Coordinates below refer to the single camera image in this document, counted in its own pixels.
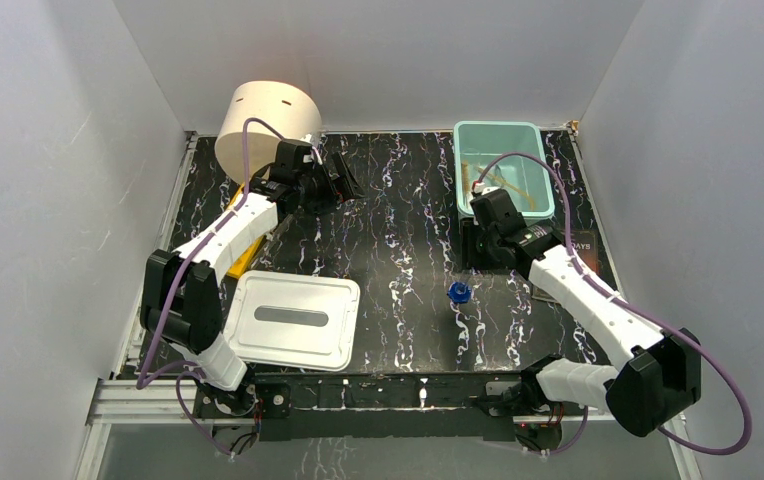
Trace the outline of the blue capped clear tube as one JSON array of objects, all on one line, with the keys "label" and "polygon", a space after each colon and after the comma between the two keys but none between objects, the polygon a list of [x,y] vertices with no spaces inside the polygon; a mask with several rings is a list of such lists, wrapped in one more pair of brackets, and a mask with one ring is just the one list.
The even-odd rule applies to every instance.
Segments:
[{"label": "blue capped clear tube", "polygon": [[456,305],[467,304],[472,298],[472,289],[466,282],[455,281],[449,286],[447,296]]}]

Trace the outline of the tan rubber tube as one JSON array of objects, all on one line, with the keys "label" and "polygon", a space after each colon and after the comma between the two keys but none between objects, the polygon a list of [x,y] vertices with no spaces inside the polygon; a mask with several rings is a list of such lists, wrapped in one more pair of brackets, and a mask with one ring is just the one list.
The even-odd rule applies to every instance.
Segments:
[{"label": "tan rubber tube", "polygon": [[491,183],[493,186],[503,187],[510,192],[514,192],[514,200],[518,200],[522,204],[522,210],[530,212],[535,210],[536,201],[528,193],[526,184],[523,186],[519,184],[519,180],[521,180],[522,177],[517,174],[516,170],[495,166],[490,172],[486,172],[485,168],[476,165],[474,165],[472,169],[479,174],[485,173],[485,183]]}]

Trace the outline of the tan test tube brush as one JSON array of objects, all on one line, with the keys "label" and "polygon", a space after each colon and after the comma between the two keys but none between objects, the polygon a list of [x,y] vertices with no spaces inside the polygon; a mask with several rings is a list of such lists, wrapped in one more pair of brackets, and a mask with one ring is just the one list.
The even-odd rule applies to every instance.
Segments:
[{"label": "tan test tube brush", "polygon": [[462,198],[466,201],[471,195],[472,182],[470,178],[470,166],[467,162],[461,162],[461,192]]}]

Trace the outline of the yellow test tube rack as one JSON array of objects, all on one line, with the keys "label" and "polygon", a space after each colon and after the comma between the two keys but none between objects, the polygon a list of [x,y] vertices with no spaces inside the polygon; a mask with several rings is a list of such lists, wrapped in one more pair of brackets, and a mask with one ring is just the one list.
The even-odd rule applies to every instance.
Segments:
[{"label": "yellow test tube rack", "polygon": [[[235,192],[234,196],[231,198],[231,200],[226,205],[225,210],[229,211],[236,203],[239,202],[240,197],[242,196],[244,185],[240,185]],[[239,279],[245,272],[247,272],[250,269],[250,266],[252,265],[253,261],[255,260],[256,256],[258,255],[260,249],[266,242],[266,239],[264,236],[259,236],[256,238],[250,246],[244,251],[244,253],[233,263],[233,265],[228,269],[226,275],[233,279]]]}]

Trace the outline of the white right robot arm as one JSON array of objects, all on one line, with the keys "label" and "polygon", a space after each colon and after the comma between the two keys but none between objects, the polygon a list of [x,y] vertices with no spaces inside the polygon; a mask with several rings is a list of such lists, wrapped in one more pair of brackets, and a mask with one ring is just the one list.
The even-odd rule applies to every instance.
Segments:
[{"label": "white right robot arm", "polygon": [[471,206],[481,230],[477,251],[546,291],[600,345],[608,359],[592,365],[549,355],[521,373],[508,397],[535,414],[560,402],[610,413],[629,433],[644,437],[702,394],[701,358],[687,329],[667,333],[619,306],[620,297],[576,255],[547,222],[527,224],[498,187]]}]

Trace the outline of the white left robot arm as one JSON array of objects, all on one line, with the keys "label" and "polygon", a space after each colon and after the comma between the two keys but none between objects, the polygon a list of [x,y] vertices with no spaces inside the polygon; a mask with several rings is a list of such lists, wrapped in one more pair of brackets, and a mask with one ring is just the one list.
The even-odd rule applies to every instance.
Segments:
[{"label": "white left robot arm", "polygon": [[329,169],[312,144],[278,141],[272,162],[244,181],[240,197],[217,220],[182,246],[157,249],[148,257],[139,323],[152,341],[141,362],[139,387],[154,380],[150,367],[159,341],[165,341],[182,354],[189,373],[219,390],[218,403],[229,414],[252,411],[257,391],[243,380],[247,364],[225,332],[220,286],[254,241],[290,215],[323,216],[365,198],[343,157],[331,159]]}]

